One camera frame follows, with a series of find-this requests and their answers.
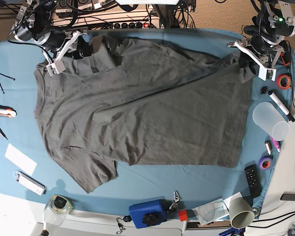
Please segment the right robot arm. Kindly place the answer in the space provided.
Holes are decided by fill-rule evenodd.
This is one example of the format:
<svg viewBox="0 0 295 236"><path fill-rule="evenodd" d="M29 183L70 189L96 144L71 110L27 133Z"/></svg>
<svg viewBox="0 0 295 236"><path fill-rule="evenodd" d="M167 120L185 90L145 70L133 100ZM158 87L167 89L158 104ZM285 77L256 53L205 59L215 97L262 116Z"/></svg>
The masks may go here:
<svg viewBox="0 0 295 236"><path fill-rule="evenodd" d="M48 62L54 62L64 45L73 39L73 25L78 20L78 1L65 4L73 10L73 17L66 26L53 26L52 13L58 0L27 0L21 6L9 35L14 35L13 44L31 45L41 49Z"/></svg>

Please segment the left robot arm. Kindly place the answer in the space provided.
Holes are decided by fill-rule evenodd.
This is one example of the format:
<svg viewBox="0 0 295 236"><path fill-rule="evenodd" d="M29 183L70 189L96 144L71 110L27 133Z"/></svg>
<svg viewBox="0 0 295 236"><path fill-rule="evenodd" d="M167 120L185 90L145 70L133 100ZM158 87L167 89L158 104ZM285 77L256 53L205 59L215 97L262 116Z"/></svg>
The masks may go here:
<svg viewBox="0 0 295 236"><path fill-rule="evenodd" d="M286 37L295 35L295 15L290 0L252 0L257 12L253 24L243 27L247 38L229 43L237 47L243 56L243 63L259 66L258 77L264 81L276 79L276 64L291 63L291 50Z"/></svg>

